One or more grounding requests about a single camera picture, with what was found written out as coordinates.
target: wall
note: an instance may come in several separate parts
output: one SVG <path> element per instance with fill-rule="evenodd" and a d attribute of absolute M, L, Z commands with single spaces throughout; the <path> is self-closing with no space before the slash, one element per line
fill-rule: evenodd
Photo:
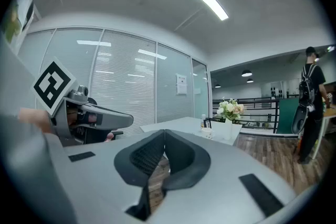
<path fill-rule="evenodd" d="M 266 31 L 255 29 L 252 37 L 248 31 L 241 30 L 244 35 L 239 36 L 237 33 L 237 39 L 245 38 L 245 40 L 232 40 L 221 51 L 212 51 L 209 55 L 211 59 L 209 70 L 214 71 L 260 58 L 303 50 L 309 46 L 325 46 L 335 43 L 331 34 L 323 27 L 318 26 L 292 33 L 284 29 L 274 31 L 276 32 L 274 35 L 268 36 Z M 248 53 L 243 53 L 246 48 L 250 48 Z"/>
<path fill-rule="evenodd" d="M 289 94 L 299 94 L 299 84 L 301 79 L 291 79 L 287 81 L 287 89 L 286 91 L 289 92 Z"/>
<path fill-rule="evenodd" d="M 102 4 L 99 10 L 93 11 L 88 11 L 85 6 L 74 7 L 72 5 L 54 8 L 50 15 L 31 24 L 29 32 L 71 26 L 109 28 L 161 42 L 207 63 L 208 58 L 205 50 L 172 31 L 139 19 L 109 13 L 108 9 L 102 11 L 103 7 L 105 7 L 105 4 Z"/>
<path fill-rule="evenodd" d="M 261 97 L 261 87 L 259 84 L 246 84 L 244 86 L 215 88 L 212 92 L 212 98 L 222 99 L 227 98 L 258 98 Z"/>
<path fill-rule="evenodd" d="M 326 84 L 336 81 L 336 50 L 327 53 L 319 61 Z"/>
<path fill-rule="evenodd" d="M 244 86 L 248 79 L 241 76 L 244 69 L 251 70 L 254 82 L 260 84 L 301 78 L 305 57 L 293 63 L 286 62 L 288 58 L 286 57 L 282 61 L 277 59 L 261 60 L 242 67 L 234 67 L 212 73 L 212 81 L 219 83 L 222 87 Z"/>

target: green panel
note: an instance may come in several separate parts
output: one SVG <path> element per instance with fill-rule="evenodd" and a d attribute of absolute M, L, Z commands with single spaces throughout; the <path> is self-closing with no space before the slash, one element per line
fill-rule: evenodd
<path fill-rule="evenodd" d="M 299 98 L 281 99 L 279 103 L 279 123 L 277 134 L 291 134 L 292 122 L 296 108 L 299 105 Z"/>

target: black pants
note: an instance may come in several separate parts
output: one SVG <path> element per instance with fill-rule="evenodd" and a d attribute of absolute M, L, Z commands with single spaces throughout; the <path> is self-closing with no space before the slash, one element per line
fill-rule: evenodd
<path fill-rule="evenodd" d="M 316 140 L 319 138 L 322 117 L 318 117 L 319 120 L 316 118 L 317 117 L 315 116 L 309 115 L 304 125 L 305 127 L 299 153 L 301 161 L 304 161 L 308 157 L 311 149 L 315 145 Z"/>

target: wooden floor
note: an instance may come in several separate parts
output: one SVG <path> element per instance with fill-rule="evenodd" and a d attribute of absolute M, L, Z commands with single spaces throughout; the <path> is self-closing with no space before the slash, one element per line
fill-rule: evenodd
<path fill-rule="evenodd" d="M 323 139 L 316 159 L 308 165 L 297 163 L 297 155 L 293 155 L 297 139 L 268 138 L 239 135 L 238 148 L 257 159 L 285 179 L 297 194 L 309 186 L 319 182 L 333 154 L 334 146 Z M 162 157 L 158 167 L 149 180 L 150 205 L 152 212 L 163 199 L 161 185 L 169 176 L 169 162 Z"/>

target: black cap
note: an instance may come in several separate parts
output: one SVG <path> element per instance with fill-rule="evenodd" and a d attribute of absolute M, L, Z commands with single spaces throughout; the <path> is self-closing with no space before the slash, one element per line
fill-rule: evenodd
<path fill-rule="evenodd" d="M 314 47 L 308 47 L 306 49 L 306 55 L 308 55 L 308 54 L 316 54 L 316 57 L 319 58 L 319 55 L 316 53 L 316 50 L 315 50 Z"/>

